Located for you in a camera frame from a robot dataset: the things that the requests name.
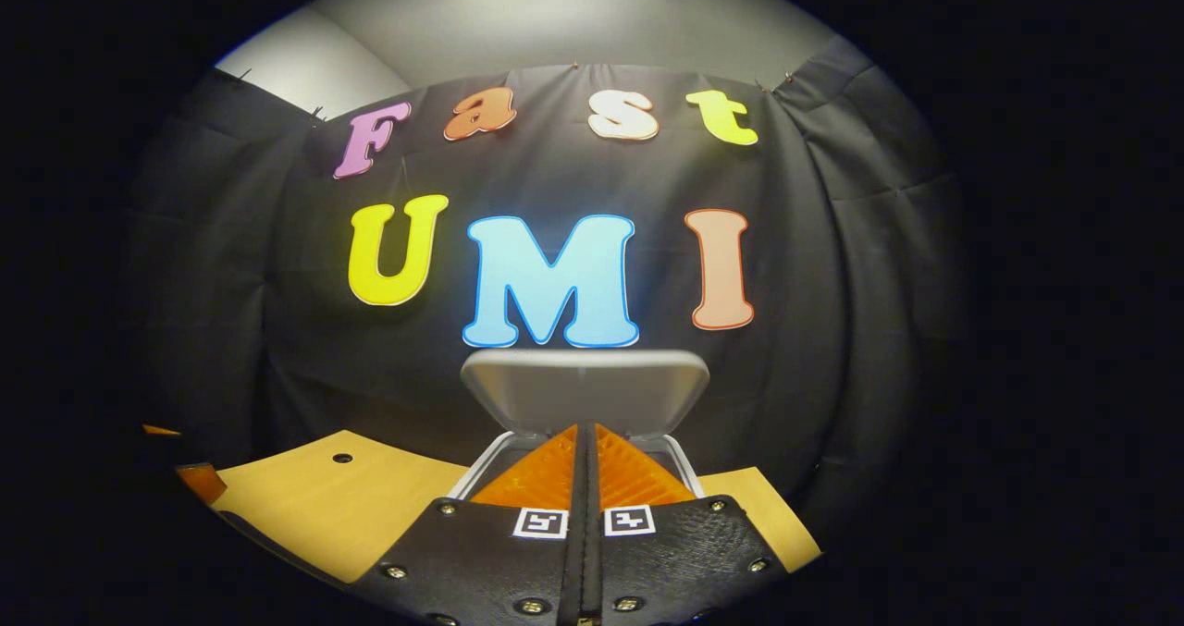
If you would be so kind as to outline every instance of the gray wall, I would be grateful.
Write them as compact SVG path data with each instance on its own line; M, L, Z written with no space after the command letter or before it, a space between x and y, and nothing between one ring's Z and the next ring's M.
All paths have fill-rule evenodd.
M317 0L218 69L321 116L470 75L571 62L774 86L831 36L784 0Z

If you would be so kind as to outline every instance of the black border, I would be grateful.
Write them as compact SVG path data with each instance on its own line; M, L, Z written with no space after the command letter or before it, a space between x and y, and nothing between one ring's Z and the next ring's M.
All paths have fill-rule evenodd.
M166 109L233 45L304 1L8 2L18 75L9 90L25 136L11 182L30 192L33 230L56 227L44 251L14 250L27 259L14 267L34 282L31 305L47 314L25 335L32 368L18 374L43 404L13 409L58 424L11 427L34 444L62 437L60 425L78 428L64 452L26 456L37 459L22 471L39 495L32 519L49 533L21 567L28 589L18 605L28 614L20 622L76 621L79 611L123 624L398 622L277 563L195 508L144 459L161 446L146 446L118 415L128 394L104 310L117 293L108 284L120 254L122 185ZM1054 124L1053 112L1086 116L1070 96L1089 90L1099 70L1050 57L1076 37L1094 60L1130 70L1135 63L1115 41L1145 28L1107 39L1107 20L1118 6L1166 11L1143 0L1108 1L1100 12L1092 0L791 1L900 83L963 175L974 356L961 374L965 406L906 457L858 540L796 574L783 594L707 622L993 621L1018 612L1117 620L1131 604L1115 579L1131 562L1111 550L1130 540L1094 506L1099 493L1114 498L1107 491L1130 463L1093 427L1111 392L1105 356L1092 348L1117 336L1131 309L1114 303L1117 290L1083 282L1122 284L1098 258L1113 238L1100 237L1113 225L1099 176L1121 175L1121 163L1090 167L1073 187L1057 170L1056 157L1068 162L1094 142L1061 129L1055 136L1054 125L1064 124ZM1107 78L1107 91L1132 86ZM1099 108L1100 93L1089 95ZM1121 159L1121 146L1112 147ZM945 488L918 488L933 484ZM984 502L1015 510L982 522L976 504Z

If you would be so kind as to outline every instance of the foam letter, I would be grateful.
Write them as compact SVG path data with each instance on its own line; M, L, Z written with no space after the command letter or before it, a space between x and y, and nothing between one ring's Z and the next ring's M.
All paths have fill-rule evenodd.
M588 127L597 136L646 141L658 134L658 121L646 112L654 104L645 95L600 90L588 98L588 107L598 114L588 116Z
M579 348L628 347L637 342L637 323L625 301L625 243L633 222L613 214L592 214L575 222L567 243L548 264L520 218L483 218L469 226L481 247L477 312L464 328L470 347L510 347L519 331L507 320L507 296L514 298L534 341L546 344L567 301L575 297L575 318L564 330Z
M444 137L449 141L461 141L462 137L470 137L478 130L496 130L510 124L515 109L510 108L514 101L514 91L507 86L491 86L474 96L469 96L452 108L456 117L449 121L444 128Z
M343 176L359 175L368 172L374 166L367 150L371 146L379 153L387 142L391 141L391 121L405 121L411 115L411 104L404 101L394 107L381 108L379 111L362 112L362 115L349 121L349 142L346 146L346 155L341 160L341 166L333 173L334 180Z
M354 213L354 243L349 247L349 289L368 305L401 305L414 298L427 282L432 260L436 217L448 208L448 196L433 193L407 201L403 212L411 218L407 259L399 275L386 277L378 271L382 226L394 217L392 205L369 205Z
M699 112L703 116L703 124L712 136L719 137L723 142L735 142L736 146L752 146L757 142L757 133L752 129L744 129L736 124L735 112L741 116L748 115L748 108L739 101L728 99L719 90L697 91L687 95L687 101L699 104Z
M744 298L740 234L748 221L732 209L695 209L684 221L699 237L703 264L703 301L691 322L703 330L747 325L754 312Z

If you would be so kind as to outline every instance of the peach letter i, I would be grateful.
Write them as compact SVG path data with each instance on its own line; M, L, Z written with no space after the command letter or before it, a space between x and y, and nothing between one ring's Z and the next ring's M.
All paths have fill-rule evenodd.
M694 209L684 221L699 237L703 264L703 302L691 322L703 330L747 325L754 312L744 298L740 234L748 220L732 209Z

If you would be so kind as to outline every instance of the yellow letter u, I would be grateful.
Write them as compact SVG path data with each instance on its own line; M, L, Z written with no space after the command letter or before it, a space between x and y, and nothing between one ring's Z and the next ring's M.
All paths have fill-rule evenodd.
M399 275L386 277L378 271L382 226L394 217L392 205L369 205L354 213L354 243L349 247L349 289L368 305L401 305L414 298L427 282L432 260L436 217L448 208L448 196L432 193L407 201L403 212L411 218L407 259Z

